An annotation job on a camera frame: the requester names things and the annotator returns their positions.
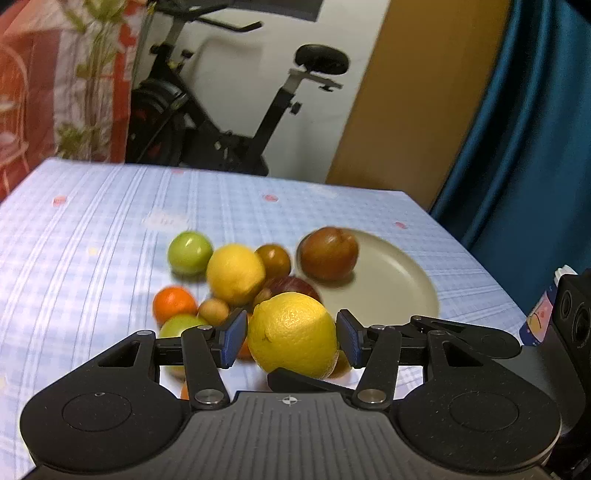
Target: red apple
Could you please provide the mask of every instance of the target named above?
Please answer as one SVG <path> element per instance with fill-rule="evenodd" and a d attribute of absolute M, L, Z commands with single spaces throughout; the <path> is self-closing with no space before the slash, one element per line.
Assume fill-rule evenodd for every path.
<path fill-rule="evenodd" d="M 320 301 L 320 295 L 318 295 L 318 292 L 312 285 L 310 285 L 306 280 L 302 280 L 301 278 L 290 275 L 288 277 L 279 277 L 267 280 L 261 291 L 255 297 L 252 304 L 254 306 L 259 305 L 265 300 L 269 300 L 271 297 L 279 295 L 280 293 L 285 293 L 286 291 L 296 291 L 297 293 L 303 293 L 304 295 L 308 295 L 309 297 L 312 297 L 316 301 L 322 303 Z"/>

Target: orange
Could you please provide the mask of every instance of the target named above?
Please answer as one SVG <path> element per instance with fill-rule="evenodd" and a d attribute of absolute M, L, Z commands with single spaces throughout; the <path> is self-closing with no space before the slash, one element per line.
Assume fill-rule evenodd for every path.
<path fill-rule="evenodd" d="M 193 296 L 184 288 L 177 286 L 163 288 L 154 296 L 152 302 L 152 313 L 159 327 L 175 315 L 183 313 L 196 315 L 197 310 L 197 302 Z"/>
<path fill-rule="evenodd" d="M 246 314 L 246 318 L 248 319 L 248 322 L 251 321 L 251 317 L 252 317 L 252 315 L 250 313 Z M 248 342 L 246 341 L 246 339 L 244 339 L 244 343 L 240 347 L 240 350 L 238 350 L 237 357 L 240 360 L 252 360 L 251 351 L 248 348 Z"/>
<path fill-rule="evenodd" d="M 189 399 L 189 391 L 187 389 L 187 382 L 183 384 L 181 388 L 181 400 L 188 400 Z"/>

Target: metal pivot screw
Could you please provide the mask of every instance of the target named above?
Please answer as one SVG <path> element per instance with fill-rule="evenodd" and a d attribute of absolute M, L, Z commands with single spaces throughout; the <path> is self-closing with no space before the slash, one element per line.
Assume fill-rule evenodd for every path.
<path fill-rule="evenodd" d="M 363 403 L 382 403 L 386 400 L 386 394 L 376 388 L 366 388 L 357 394 L 357 398 Z"/>
<path fill-rule="evenodd" d="M 204 405 L 217 405 L 223 400 L 223 393 L 215 388 L 204 388 L 195 393 L 195 400 Z"/>

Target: white wall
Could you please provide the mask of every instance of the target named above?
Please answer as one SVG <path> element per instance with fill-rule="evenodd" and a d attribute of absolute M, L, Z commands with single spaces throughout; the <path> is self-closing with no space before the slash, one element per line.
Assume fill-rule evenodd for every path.
<path fill-rule="evenodd" d="M 346 52 L 350 69 L 335 77 L 344 88 L 327 93 L 315 83 L 302 83 L 295 97 L 303 104 L 300 113 L 285 114 L 265 150 L 271 176 L 323 182 L 387 6 L 388 0 L 324 0 L 317 22 L 228 9 L 211 18 L 238 25 L 260 20 L 264 26 L 233 34 L 199 23 L 187 24 L 176 55 L 182 48 L 196 52 L 183 76 L 210 117 L 222 129 L 252 135 L 288 69 L 294 66 L 293 55 L 300 45 L 321 43 Z M 149 46 L 162 41 L 169 27 L 169 18 L 154 19 L 139 64 L 140 79 L 151 64 Z"/>

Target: bike seat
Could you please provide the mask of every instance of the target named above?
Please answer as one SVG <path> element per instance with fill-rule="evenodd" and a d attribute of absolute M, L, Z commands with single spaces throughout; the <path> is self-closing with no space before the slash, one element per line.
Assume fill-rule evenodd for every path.
<path fill-rule="evenodd" d="M 342 51 L 326 45 L 302 45 L 295 52 L 294 62 L 308 72 L 342 75 L 349 70 L 349 57 Z"/>

